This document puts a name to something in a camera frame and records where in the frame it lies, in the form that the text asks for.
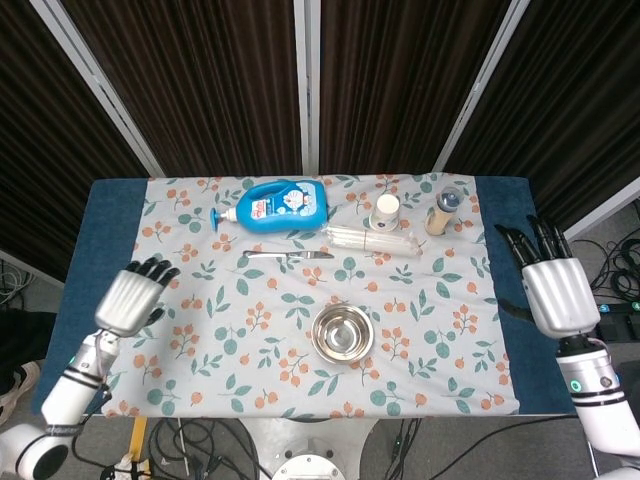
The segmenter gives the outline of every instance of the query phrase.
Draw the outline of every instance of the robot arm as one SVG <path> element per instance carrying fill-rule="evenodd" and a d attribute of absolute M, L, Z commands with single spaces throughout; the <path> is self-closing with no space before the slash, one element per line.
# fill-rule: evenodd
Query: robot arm
<path fill-rule="evenodd" d="M 180 273 L 168 261 L 131 262 L 121 270 L 96 310 L 100 329 L 87 336 L 78 353 L 42 405 L 44 431 L 17 425 L 0 434 L 0 474 L 43 480 L 64 463 L 80 422 L 119 353 L 122 337 L 135 335 L 163 314 L 154 307 L 169 282 Z"/>
<path fill-rule="evenodd" d="M 629 466 L 606 478 L 638 479 L 640 429 L 606 346 L 587 336 L 600 321 L 600 314 L 582 265 L 572 258 L 557 227 L 550 228 L 532 216 L 527 218 L 536 233 L 540 254 L 521 231 L 501 225 L 496 228 L 521 270 L 536 327 L 559 341 L 556 361 L 589 442 L 602 452 L 619 456 Z"/>

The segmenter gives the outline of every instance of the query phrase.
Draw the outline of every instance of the striped curtain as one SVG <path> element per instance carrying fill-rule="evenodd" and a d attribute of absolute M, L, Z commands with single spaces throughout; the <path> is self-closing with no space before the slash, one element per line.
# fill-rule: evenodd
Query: striped curtain
<path fill-rule="evenodd" d="M 301 173 L 291 0 L 64 0 L 168 176 Z"/>
<path fill-rule="evenodd" d="M 29 2 L 0 49 L 0 250 L 64 280 L 93 181 L 147 173 Z"/>
<path fill-rule="evenodd" d="M 429 171 L 508 6 L 323 1 L 320 170 Z"/>
<path fill-rule="evenodd" d="M 447 164 L 567 228 L 640 177 L 640 4 L 531 2 Z"/>

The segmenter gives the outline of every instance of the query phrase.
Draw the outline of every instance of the bottle label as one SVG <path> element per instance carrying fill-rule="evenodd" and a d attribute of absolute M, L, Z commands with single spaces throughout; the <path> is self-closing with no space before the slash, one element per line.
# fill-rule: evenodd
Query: bottle label
<path fill-rule="evenodd" d="M 259 220 L 269 215 L 270 200 L 256 200 L 251 204 L 251 218 Z"/>
<path fill-rule="evenodd" d="M 252 202 L 251 218 L 259 220 L 270 215 L 313 215 L 318 209 L 314 193 L 315 187 L 310 183 L 292 185 L 270 198 Z"/>

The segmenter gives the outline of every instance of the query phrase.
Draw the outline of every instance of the stainless steel bowl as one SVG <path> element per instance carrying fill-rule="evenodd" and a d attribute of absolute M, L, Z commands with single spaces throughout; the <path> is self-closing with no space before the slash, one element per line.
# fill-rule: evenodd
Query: stainless steel bowl
<path fill-rule="evenodd" d="M 347 303 L 330 305 L 313 321 L 311 340 L 322 358 L 353 363 L 373 345 L 373 325 L 366 313 Z"/>

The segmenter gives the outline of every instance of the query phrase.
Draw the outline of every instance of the shoe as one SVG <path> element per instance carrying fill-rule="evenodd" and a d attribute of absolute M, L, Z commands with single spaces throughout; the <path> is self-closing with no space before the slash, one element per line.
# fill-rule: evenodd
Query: shoe
<path fill-rule="evenodd" d="M 25 363 L 13 372 L 13 387 L 0 396 L 0 425 L 6 422 L 16 408 L 18 399 L 29 391 L 40 378 L 40 367 L 36 362 Z"/>

